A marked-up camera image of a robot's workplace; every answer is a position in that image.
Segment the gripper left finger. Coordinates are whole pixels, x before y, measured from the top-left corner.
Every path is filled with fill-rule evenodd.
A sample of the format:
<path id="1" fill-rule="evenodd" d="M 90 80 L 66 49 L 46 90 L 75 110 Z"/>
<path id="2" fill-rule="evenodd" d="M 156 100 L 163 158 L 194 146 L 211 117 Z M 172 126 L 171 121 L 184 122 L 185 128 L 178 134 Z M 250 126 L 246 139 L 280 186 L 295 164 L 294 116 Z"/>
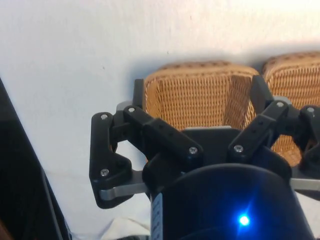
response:
<path id="1" fill-rule="evenodd" d="M 203 166 L 204 150 L 193 139 L 142 106 L 143 80 L 134 82 L 132 101 L 117 106 L 114 114 L 92 116 L 89 179 L 96 204 L 111 209 L 144 193 L 155 197 L 183 173 Z M 142 170 L 117 153 L 120 142 L 128 141 L 147 159 Z"/>

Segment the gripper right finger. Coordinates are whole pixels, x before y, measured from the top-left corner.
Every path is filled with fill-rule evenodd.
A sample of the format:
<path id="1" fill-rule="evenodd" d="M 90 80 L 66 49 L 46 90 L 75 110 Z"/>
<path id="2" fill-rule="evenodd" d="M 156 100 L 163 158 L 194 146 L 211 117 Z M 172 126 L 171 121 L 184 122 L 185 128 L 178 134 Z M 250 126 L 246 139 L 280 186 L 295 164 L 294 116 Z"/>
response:
<path id="1" fill-rule="evenodd" d="M 255 118 L 228 147 L 228 161 L 250 164 L 262 148 L 270 149 L 280 136 L 290 136 L 299 148 L 299 170 L 308 177 L 320 175 L 320 108 L 295 108 L 286 97 L 274 97 L 260 75 L 251 81 L 250 101 Z"/>

